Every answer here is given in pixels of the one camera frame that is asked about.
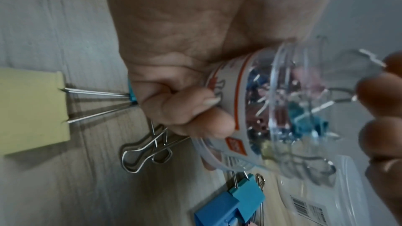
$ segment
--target wooden table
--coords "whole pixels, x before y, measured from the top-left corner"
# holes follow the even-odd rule
[[[0,0],[0,66],[60,70],[72,87],[127,91],[106,0]],[[119,103],[69,96],[69,112]],[[203,169],[190,142],[165,165],[124,172],[120,146],[147,131],[141,109],[130,109],[72,125],[68,142],[1,157],[0,226],[192,225],[194,211],[227,189],[224,175]],[[266,225],[302,225],[275,176],[266,178]]]

